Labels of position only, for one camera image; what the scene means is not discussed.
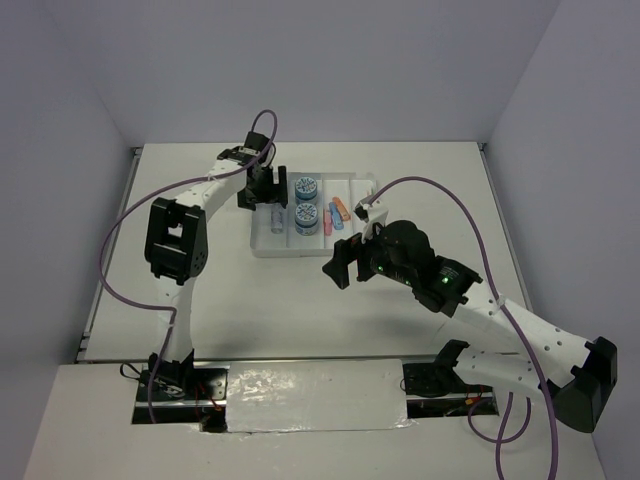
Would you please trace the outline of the small blue bottle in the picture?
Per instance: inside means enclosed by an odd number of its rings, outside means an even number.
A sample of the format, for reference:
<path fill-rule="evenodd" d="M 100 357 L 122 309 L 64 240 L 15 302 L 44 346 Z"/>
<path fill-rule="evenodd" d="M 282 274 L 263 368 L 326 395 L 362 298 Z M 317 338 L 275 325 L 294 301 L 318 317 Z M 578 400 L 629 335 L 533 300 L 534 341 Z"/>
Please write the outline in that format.
<path fill-rule="evenodd" d="M 280 204 L 275 204 L 272 206 L 270 216 L 272 233 L 281 234 L 284 231 L 284 215 L 285 210 Z"/>

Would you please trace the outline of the blue highlighter marker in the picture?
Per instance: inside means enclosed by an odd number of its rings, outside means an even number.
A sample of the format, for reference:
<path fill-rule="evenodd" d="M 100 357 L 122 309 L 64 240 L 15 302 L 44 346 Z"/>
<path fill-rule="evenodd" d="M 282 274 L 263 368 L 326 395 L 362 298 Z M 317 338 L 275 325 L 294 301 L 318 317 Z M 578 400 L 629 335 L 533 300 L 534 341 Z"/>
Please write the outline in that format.
<path fill-rule="evenodd" d="M 335 202 L 329 203 L 329 214 L 330 214 L 331 223 L 333 225 L 333 229 L 343 230 L 344 223 L 343 223 L 342 215 L 338 210 L 338 207 Z"/>

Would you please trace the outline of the pink highlighter cap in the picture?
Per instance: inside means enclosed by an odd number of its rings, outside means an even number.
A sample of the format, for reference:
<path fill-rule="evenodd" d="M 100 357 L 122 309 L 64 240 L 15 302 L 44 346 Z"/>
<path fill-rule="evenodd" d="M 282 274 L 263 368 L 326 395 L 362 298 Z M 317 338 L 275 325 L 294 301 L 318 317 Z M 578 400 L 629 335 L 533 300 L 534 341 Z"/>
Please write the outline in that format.
<path fill-rule="evenodd" d="M 332 220 L 332 214 L 328 209 L 325 209 L 323 211 L 323 229 L 324 229 L 324 235 L 326 237 L 330 237 L 332 235 L 333 220 Z"/>

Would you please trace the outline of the orange highlighter cap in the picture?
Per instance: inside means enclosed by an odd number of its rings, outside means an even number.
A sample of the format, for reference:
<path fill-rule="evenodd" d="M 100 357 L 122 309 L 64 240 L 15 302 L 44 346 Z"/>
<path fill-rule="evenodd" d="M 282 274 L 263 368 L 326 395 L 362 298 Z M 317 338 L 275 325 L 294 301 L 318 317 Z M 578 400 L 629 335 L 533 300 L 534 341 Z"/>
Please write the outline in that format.
<path fill-rule="evenodd" d="M 341 216 L 341 219 L 343 221 L 349 221 L 351 219 L 351 215 L 342 200 L 339 197 L 334 196 L 332 198 L 332 202 L 335 204 L 336 209 Z"/>

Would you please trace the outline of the blue ink jar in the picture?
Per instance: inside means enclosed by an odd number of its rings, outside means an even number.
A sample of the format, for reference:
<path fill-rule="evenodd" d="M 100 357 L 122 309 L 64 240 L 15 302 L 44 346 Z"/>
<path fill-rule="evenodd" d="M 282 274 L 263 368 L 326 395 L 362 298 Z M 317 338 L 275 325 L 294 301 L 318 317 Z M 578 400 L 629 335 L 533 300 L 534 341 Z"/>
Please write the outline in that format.
<path fill-rule="evenodd" d="M 294 201 L 297 205 L 316 205 L 319 196 L 318 181 L 311 176 L 301 176 L 293 182 Z"/>
<path fill-rule="evenodd" d="M 303 202 L 294 210 L 294 228 L 299 235 L 314 235 L 319 228 L 319 213 L 317 207 L 309 202 Z"/>

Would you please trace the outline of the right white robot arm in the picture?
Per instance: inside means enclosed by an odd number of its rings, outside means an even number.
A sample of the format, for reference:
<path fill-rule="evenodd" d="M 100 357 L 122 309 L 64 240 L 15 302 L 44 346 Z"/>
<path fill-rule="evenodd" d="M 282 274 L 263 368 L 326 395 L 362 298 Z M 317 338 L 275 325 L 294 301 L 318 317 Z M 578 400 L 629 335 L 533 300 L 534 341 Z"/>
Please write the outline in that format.
<path fill-rule="evenodd" d="M 349 286 L 350 264 L 357 281 L 379 275 L 411 289 L 429 311 L 478 329 L 507 351 L 490 353 L 467 340 L 452 339 L 425 374 L 408 374 L 405 385 L 419 394 L 420 382 L 436 392 L 462 385 L 507 389 L 530 399 L 549 398 L 564 425 L 591 433 L 617 383 L 617 347 L 604 337 L 589 341 L 564 331 L 491 291 L 488 282 L 462 263 L 440 256 L 428 236 L 407 220 L 377 224 L 335 243 L 322 271 L 340 288 Z"/>

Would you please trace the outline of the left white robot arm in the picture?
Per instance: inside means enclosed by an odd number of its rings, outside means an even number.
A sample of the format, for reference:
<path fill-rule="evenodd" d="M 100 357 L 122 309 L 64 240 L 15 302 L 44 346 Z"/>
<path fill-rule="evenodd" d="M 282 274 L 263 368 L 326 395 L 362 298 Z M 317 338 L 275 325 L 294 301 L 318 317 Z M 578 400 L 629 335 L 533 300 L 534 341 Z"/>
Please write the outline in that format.
<path fill-rule="evenodd" d="M 275 153 L 269 137 L 250 131 L 242 145 L 218 155 L 204 182 L 151 205 L 144 257 L 156 279 L 165 326 L 149 357 L 149 382 L 172 398 L 189 396 L 196 385 L 190 323 L 195 280 L 209 256 L 208 222 L 232 197 L 251 211 L 262 204 L 287 206 L 287 171 L 273 168 Z"/>

